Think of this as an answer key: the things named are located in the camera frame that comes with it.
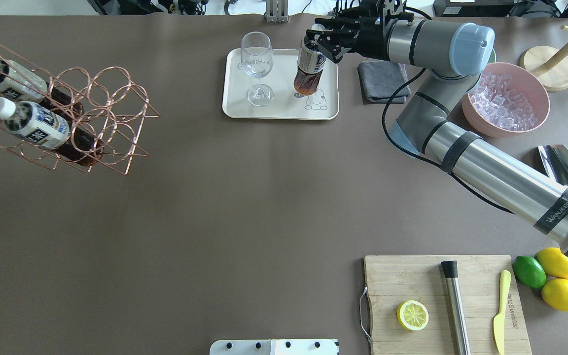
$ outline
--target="white bottle cap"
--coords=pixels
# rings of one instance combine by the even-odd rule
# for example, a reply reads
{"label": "white bottle cap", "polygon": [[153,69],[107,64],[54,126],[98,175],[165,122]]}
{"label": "white bottle cap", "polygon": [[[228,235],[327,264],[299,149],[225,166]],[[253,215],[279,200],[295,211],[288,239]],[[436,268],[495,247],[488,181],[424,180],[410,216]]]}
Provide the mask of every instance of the white bottle cap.
{"label": "white bottle cap", "polygon": [[316,30],[316,31],[325,31],[325,26],[320,24],[320,23],[315,23],[312,27],[311,30]]}
{"label": "white bottle cap", "polygon": [[14,115],[14,111],[16,104],[5,97],[0,97],[0,119],[9,119]]}

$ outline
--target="butter knife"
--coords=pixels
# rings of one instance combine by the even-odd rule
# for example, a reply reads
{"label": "butter knife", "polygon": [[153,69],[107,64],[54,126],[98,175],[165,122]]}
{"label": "butter knife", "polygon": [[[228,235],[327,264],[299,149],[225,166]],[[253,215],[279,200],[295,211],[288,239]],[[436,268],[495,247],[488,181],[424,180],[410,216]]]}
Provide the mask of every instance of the butter knife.
{"label": "butter knife", "polygon": [[510,292],[512,274],[503,270],[498,285],[498,314],[492,319],[492,330],[494,331],[494,342],[497,345],[498,353],[505,355],[505,344],[503,343],[503,329],[505,329],[505,304],[507,295]]}

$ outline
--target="blue joint cap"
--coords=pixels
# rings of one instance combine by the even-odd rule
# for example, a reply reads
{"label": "blue joint cap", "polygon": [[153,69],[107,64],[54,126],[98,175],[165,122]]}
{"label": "blue joint cap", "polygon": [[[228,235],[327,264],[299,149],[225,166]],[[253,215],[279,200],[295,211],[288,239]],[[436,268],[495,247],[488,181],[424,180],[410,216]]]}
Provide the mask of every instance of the blue joint cap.
{"label": "blue joint cap", "polygon": [[483,71],[494,47],[494,30],[464,23],[451,40],[451,68],[459,75],[478,75]]}

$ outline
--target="copper wire rack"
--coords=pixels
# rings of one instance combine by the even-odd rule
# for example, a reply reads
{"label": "copper wire rack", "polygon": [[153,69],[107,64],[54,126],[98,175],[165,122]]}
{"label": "copper wire rack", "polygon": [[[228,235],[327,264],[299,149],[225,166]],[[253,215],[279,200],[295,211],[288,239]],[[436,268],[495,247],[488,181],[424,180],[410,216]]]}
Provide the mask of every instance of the copper wire rack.
{"label": "copper wire rack", "polygon": [[[56,169],[60,163],[84,173],[89,173],[95,166],[106,166],[126,175],[131,168],[133,158],[149,156],[148,152],[139,146],[138,140],[142,134],[144,120],[160,115],[149,103],[146,89],[134,83],[131,75],[124,68],[109,67],[96,75],[89,74],[83,68],[70,68],[59,74],[52,74],[2,44],[0,44],[0,60],[15,61],[45,79],[47,92],[41,92],[36,87],[30,87],[31,81],[21,72],[18,74],[24,79],[23,83],[8,77],[33,92],[39,91],[54,106],[52,111],[58,110],[70,117],[72,146],[84,153],[85,157],[91,157],[96,162],[92,166],[81,166],[53,151],[40,149],[36,144],[18,139],[6,132],[2,125],[3,121],[0,121],[0,148],[49,170]],[[69,95],[71,102],[64,104],[53,99],[54,90]],[[95,137],[91,150],[83,150],[74,142],[74,132],[81,129],[92,133]],[[98,159],[94,152],[99,150],[103,153]]]}

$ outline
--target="glass base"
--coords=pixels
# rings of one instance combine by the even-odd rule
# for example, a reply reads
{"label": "glass base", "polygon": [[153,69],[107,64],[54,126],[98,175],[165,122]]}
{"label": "glass base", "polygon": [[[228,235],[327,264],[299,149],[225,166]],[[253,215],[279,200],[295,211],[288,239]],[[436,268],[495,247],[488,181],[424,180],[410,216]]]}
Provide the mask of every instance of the glass base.
{"label": "glass base", "polygon": [[273,89],[268,85],[256,84],[248,89],[247,99],[253,106],[266,106],[273,99]]}

